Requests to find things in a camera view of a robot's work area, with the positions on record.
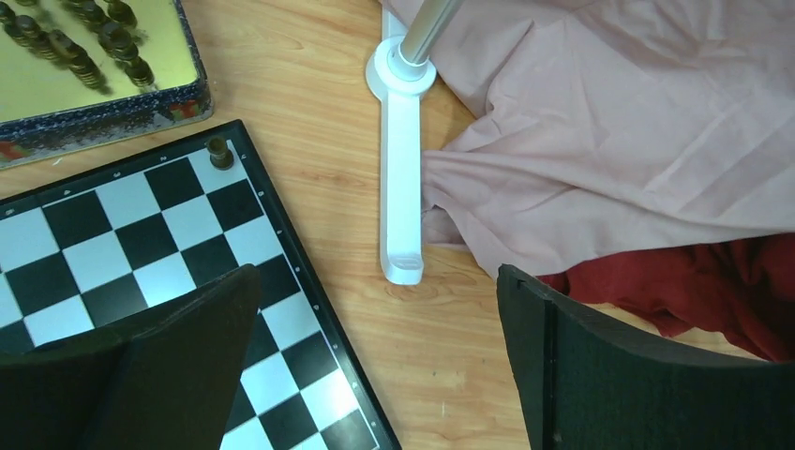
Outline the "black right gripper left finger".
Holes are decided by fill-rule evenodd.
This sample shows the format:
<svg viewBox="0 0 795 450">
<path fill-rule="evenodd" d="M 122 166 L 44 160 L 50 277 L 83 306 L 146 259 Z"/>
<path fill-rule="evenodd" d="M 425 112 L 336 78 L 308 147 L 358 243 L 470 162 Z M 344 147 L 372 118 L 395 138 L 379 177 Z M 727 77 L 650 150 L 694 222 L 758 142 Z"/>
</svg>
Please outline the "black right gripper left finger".
<svg viewBox="0 0 795 450">
<path fill-rule="evenodd" d="M 243 265 L 88 332 L 1 356 L 5 449 L 217 449 L 261 300 Z"/>
</svg>

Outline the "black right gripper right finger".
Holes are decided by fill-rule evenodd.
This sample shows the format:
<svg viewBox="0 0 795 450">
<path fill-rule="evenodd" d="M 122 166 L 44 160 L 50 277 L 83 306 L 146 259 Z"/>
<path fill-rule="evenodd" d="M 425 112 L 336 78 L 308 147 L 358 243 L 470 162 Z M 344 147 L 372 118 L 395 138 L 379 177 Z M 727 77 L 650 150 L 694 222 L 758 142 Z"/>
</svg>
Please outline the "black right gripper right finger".
<svg viewBox="0 0 795 450">
<path fill-rule="evenodd" d="M 643 331 L 501 266 L 505 346 L 534 449 L 790 449 L 794 366 Z"/>
</svg>

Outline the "dark brown rook piece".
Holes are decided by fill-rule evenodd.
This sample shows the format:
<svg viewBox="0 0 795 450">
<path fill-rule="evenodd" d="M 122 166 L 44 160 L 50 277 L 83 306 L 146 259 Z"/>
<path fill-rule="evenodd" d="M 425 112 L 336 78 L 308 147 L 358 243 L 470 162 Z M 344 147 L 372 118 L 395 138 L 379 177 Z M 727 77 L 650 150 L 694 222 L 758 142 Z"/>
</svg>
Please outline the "dark brown rook piece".
<svg viewBox="0 0 795 450">
<path fill-rule="evenodd" d="M 214 136 L 205 143 L 211 164 L 218 170 L 228 170 L 234 163 L 233 151 L 222 136 Z"/>
</svg>

